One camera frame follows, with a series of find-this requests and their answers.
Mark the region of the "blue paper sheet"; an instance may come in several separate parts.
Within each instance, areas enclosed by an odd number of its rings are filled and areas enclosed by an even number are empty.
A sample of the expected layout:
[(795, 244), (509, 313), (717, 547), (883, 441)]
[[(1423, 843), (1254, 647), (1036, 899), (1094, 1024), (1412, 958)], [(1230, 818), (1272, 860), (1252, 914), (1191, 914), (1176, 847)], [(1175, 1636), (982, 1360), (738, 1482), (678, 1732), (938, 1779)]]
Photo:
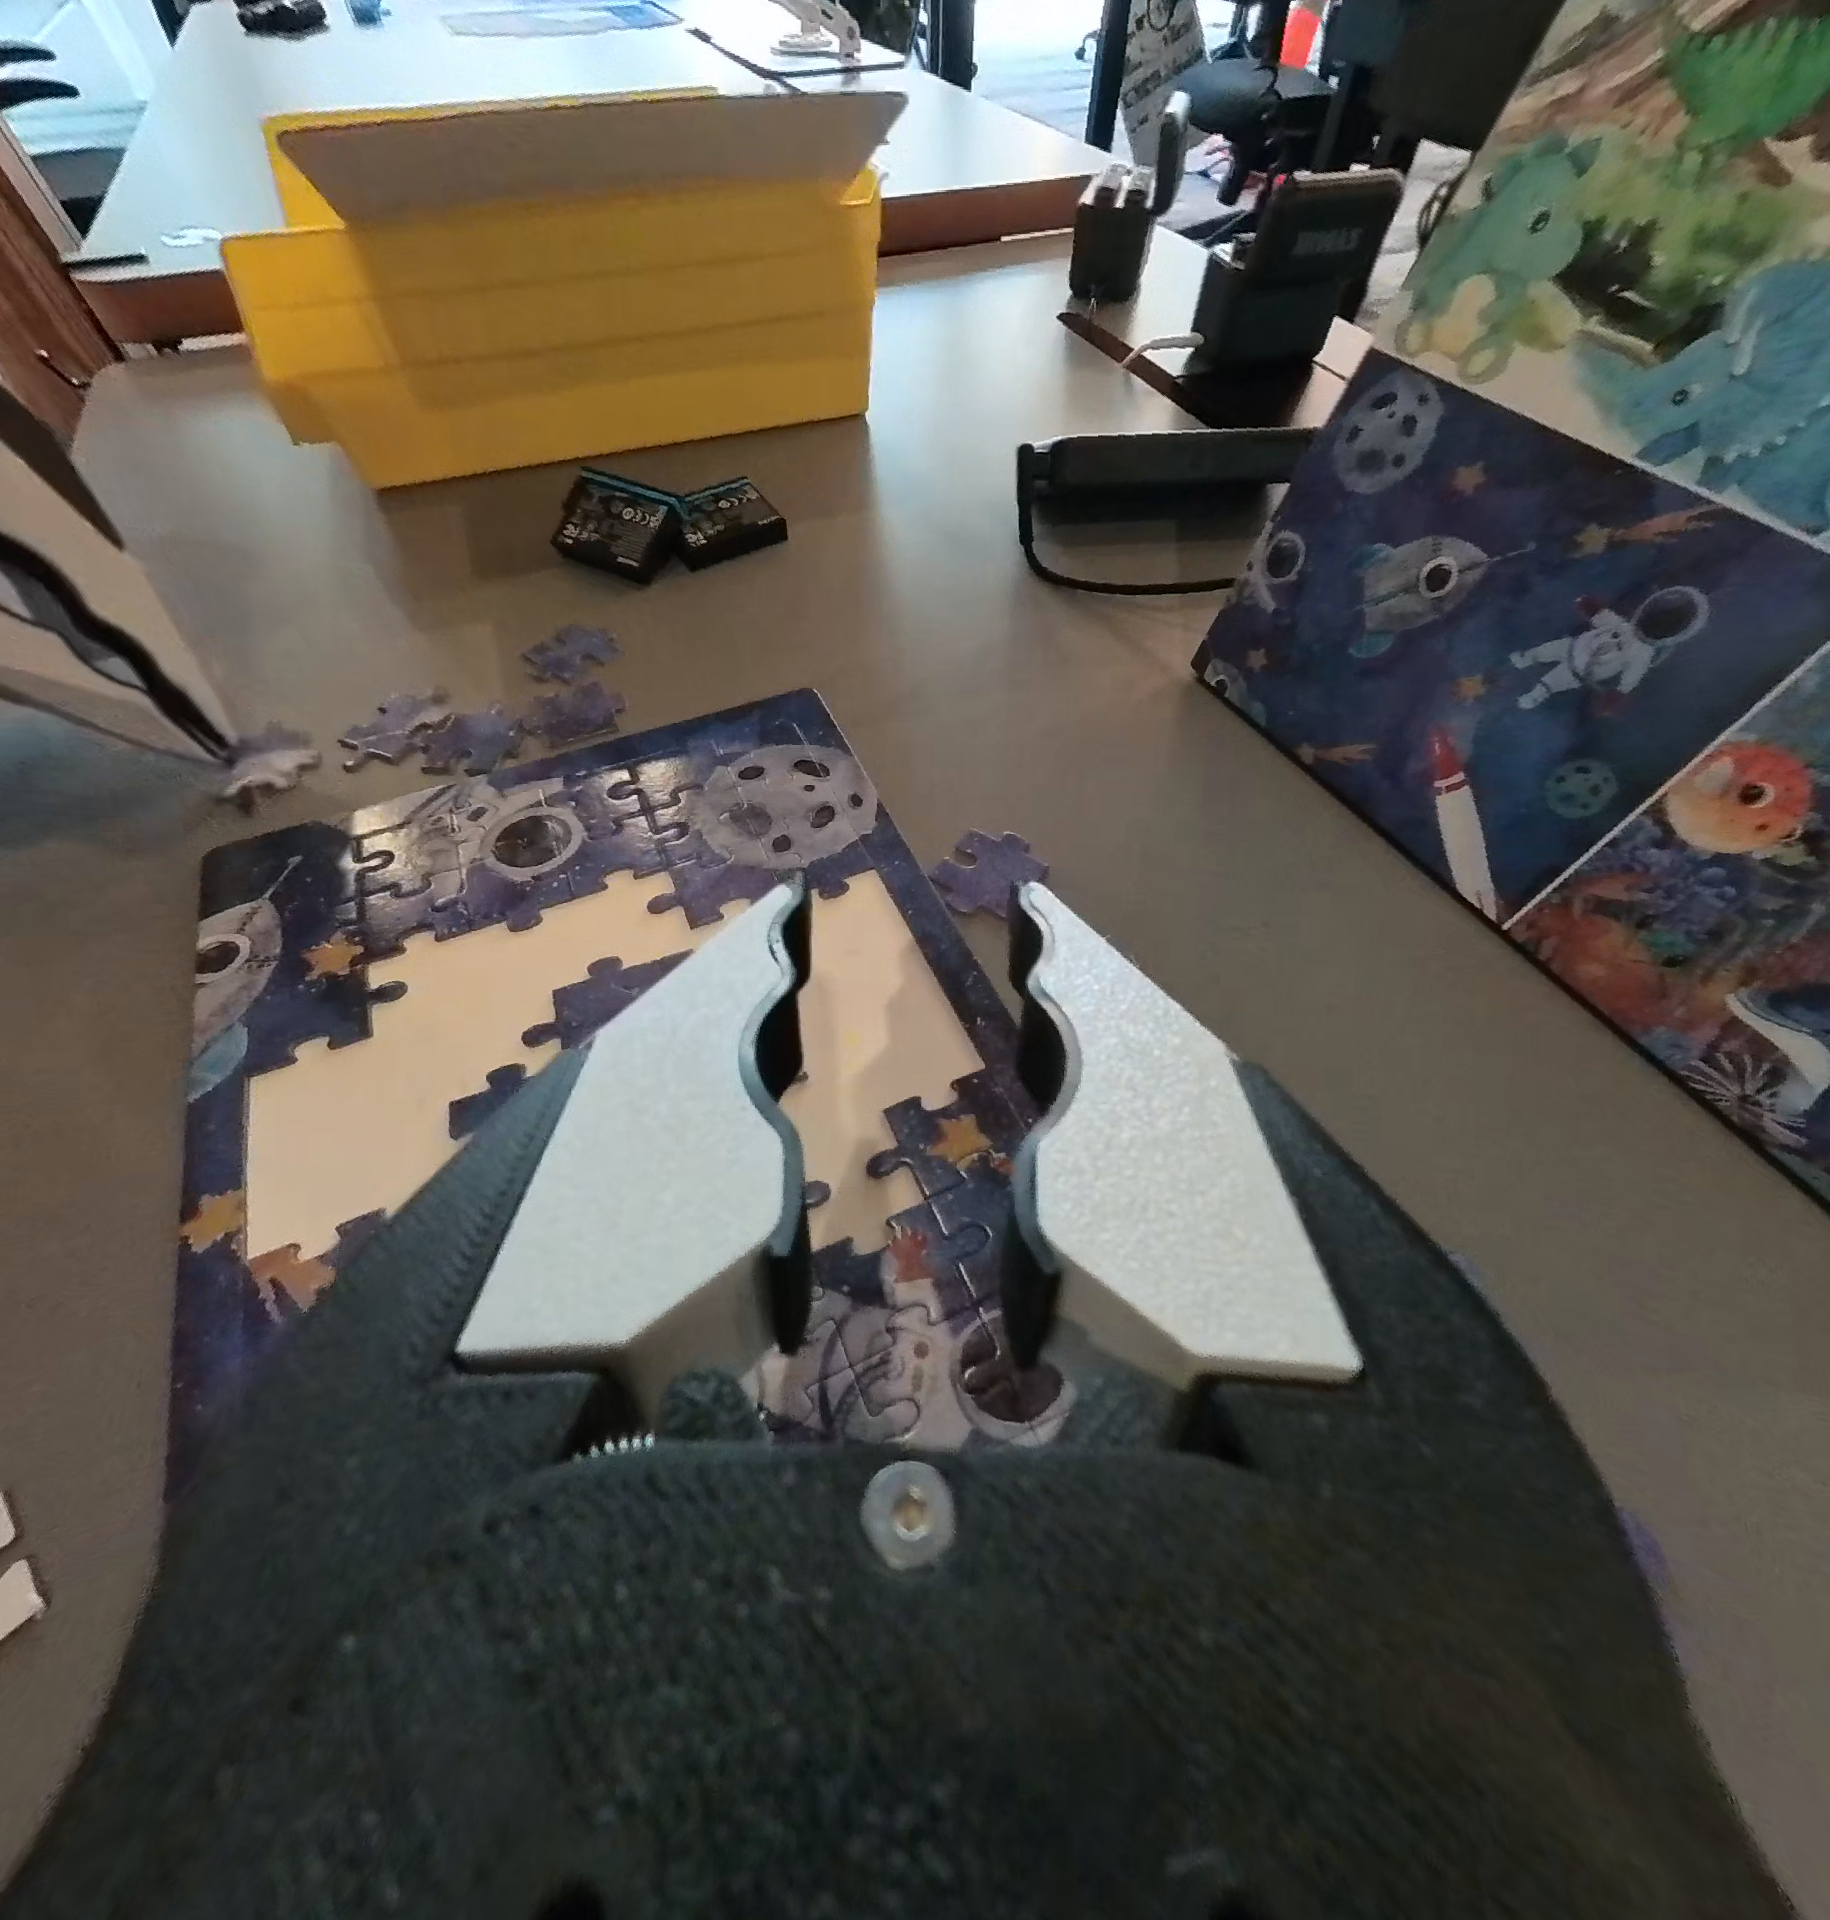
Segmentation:
[(470, 38), (588, 38), (683, 25), (658, 3), (444, 3), (437, 14)]

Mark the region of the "small black device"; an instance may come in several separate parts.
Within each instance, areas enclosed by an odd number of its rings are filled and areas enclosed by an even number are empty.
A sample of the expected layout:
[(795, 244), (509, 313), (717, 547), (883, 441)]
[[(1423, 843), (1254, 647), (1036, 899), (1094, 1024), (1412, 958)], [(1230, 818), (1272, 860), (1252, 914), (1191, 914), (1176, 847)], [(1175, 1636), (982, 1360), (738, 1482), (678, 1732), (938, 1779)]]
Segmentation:
[(1157, 172), (1112, 160), (1082, 190), (1072, 222), (1069, 298), (1087, 306), (1132, 301), (1157, 222)]

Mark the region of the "space jigsaw puzzle tray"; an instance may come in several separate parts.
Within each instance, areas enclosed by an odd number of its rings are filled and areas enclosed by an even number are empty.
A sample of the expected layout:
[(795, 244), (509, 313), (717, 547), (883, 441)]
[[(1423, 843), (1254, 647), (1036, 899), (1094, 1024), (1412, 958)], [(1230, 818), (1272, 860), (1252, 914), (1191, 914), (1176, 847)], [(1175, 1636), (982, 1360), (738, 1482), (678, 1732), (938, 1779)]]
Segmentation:
[(201, 868), (166, 1488), (261, 1362), (468, 1139), (448, 1103), (524, 1057), (603, 956), (695, 951), (811, 893), (801, 1347), (751, 1375), (785, 1439), (1044, 1445), (1072, 1382), (999, 1315), (1028, 1107), (1017, 1023), (813, 691), (237, 839)]

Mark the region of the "brown wooden desk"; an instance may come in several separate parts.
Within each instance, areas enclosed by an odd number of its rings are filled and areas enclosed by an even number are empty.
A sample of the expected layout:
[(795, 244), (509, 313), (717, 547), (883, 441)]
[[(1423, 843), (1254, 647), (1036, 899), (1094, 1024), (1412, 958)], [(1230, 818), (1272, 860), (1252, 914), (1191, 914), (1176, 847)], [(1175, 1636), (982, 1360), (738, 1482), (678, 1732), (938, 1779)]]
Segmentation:
[(448, 4), (388, 4), (361, 28), (345, 4), (304, 38), (258, 37), (232, 4), (197, 4), (158, 74), (68, 272), (119, 346), (238, 329), (222, 238), (280, 218), (261, 125), (357, 108), (554, 100), (628, 93), (898, 93), (874, 164), (883, 252), (934, 252), (1059, 231), (1104, 153), (921, 67), (786, 72), (770, 4), (678, 4), (673, 28), (465, 37)]

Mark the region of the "illustrated puzzle box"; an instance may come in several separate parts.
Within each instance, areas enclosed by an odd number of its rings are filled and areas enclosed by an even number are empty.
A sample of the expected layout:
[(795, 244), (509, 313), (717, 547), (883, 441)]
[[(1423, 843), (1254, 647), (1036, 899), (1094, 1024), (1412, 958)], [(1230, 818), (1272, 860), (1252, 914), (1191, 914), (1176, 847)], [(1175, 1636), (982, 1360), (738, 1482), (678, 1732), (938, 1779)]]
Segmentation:
[(1400, 19), (1464, 162), (1195, 678), (1830, 1209), (1830, 3)]

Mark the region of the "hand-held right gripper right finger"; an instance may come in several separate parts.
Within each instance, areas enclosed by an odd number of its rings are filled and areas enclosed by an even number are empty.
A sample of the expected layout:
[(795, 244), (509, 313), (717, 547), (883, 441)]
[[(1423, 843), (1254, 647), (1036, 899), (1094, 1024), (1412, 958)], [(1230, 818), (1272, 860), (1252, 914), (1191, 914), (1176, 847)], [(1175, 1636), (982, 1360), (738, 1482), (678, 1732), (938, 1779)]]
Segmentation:
[(1072, 1328), (1162, 1382), (1351, 1382), (1364, 1358), (1239, 1057), (1045, 882), (1010, 910), (1017, 1075), (1006, 1331)]

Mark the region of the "yellow box with white flap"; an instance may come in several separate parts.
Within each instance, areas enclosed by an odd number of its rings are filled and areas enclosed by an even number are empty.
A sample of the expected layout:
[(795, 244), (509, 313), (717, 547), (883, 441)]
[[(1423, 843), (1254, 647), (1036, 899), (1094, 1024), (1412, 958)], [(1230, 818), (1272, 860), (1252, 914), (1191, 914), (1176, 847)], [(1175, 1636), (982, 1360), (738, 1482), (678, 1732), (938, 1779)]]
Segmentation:
[(290, 440), (397, 491), (870, 406), (903, 91), (261, 119), (280, 224), (226, 275)]

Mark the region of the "wooden pillar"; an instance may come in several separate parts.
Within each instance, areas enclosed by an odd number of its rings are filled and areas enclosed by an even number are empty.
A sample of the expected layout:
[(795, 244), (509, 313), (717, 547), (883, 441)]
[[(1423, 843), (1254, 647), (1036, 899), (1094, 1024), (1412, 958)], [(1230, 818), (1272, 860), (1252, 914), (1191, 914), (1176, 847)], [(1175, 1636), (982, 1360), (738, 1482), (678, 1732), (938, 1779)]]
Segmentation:
[(0, 379), (64, 441), (76, 440), (95, 379), (124, 358), (64, 271), (74, 244), (0, 111)]

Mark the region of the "black flat device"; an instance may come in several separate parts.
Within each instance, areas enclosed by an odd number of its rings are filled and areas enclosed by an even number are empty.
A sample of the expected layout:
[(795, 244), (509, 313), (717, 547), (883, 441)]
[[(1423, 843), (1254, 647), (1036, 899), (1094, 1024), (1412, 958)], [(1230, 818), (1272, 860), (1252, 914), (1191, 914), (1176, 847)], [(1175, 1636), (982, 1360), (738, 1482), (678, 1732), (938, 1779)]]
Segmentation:
[(691, 573), (785, 545), (789, 523), (749, 475), (678, 497), (680, 558)]
[(646, 588), (678, 558), (682, 539), (680, 496), (583, 466), (564, 496), (552, 549), (567, 564)]

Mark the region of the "black stand device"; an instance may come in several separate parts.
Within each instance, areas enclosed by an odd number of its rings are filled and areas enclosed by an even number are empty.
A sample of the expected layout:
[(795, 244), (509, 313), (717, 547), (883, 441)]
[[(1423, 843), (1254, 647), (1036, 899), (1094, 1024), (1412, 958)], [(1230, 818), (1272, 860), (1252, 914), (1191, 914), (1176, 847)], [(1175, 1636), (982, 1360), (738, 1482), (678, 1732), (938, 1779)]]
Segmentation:
[(1351, 318), (1409, 179), (1383, 168), (1272, 177), (1257, 216), (1207, 252), (1178, 376), (1208, 425), (1239, 422), (1236, 386), (1283, 381), (1313, 365)]

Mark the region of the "joined satellite puzzle piece cluster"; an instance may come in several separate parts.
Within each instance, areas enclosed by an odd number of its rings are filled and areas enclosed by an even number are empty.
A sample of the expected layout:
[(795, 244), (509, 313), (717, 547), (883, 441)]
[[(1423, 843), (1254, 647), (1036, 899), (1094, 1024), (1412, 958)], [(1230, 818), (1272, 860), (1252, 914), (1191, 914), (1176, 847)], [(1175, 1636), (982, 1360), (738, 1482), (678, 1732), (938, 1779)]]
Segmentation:
[[(591, 1041), (603, 1027), (628, 1011), (689, 958), (691, 951), (680, 948), (642, 963), (614, 953), (594, 961), (588, 972), (554, 991), (552, 1018), (522, 1032), (524, 1047), (535, 1052), (554, 1045), (558, 1052), (569, 1052)], [(526, 1087), (534, 1064), (540, 1064), (540, 1057), (495, 1064), (475, 1091), (455, 1098), (448, 1103), (448, 1138), (464, 1143), (495, 1117)]]

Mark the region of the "purple starry puzzle piece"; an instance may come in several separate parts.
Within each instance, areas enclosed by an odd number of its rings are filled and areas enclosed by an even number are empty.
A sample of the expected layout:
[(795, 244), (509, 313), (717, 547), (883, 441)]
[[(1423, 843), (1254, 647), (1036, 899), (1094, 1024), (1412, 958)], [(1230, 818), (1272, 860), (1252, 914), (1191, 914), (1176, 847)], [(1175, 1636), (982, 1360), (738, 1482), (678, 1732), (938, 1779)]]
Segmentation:
[(929, 880), (951, 914), (1008, 919), (1018, 888), (1051, 877), (1025, 835), (970, 827), (929, 868)]

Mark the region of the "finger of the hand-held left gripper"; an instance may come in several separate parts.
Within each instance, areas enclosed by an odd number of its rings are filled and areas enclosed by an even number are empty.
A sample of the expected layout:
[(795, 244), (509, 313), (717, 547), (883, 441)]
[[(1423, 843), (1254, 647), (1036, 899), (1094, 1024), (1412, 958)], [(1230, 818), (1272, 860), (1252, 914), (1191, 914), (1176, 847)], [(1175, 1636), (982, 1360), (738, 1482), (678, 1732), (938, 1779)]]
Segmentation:
[(35, 575), (0, 566), (0, 702), (128, 747), (228, 761), (229, 740), (180, 687), (95, 636), (81, 609)]
[(80, 606), (95, 636), (180, 687), (237, 743), (209, 669), (197, 659), (135, 558), (103, 537), (68, 501), (0, 444), (0, 566), (17, 566)]

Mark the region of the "dark blue puzzle piece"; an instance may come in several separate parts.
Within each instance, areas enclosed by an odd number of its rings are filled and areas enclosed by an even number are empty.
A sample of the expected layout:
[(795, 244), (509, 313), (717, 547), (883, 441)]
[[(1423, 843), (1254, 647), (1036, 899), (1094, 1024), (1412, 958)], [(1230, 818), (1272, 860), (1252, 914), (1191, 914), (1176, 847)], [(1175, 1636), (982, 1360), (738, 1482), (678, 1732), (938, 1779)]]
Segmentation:
[(336, 745), (343, 771), (352, 774), (417, 756), (432, 774), (486, 775), (516, 756), (524, 734), (518, 713), (509, 707), (462, 710), (436, 687), (387, 697)]

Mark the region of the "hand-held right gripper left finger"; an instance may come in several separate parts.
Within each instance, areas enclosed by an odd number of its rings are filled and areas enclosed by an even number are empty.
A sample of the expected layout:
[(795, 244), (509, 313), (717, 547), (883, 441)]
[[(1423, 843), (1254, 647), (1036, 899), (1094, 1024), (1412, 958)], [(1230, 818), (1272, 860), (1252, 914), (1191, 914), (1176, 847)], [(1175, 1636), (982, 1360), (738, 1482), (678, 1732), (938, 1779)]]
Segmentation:
[(564, 1058), (540, 1158), (455, 1357), (468, 1370), (749, 1374), (811, 1317), (811, 893), (786, 877)]

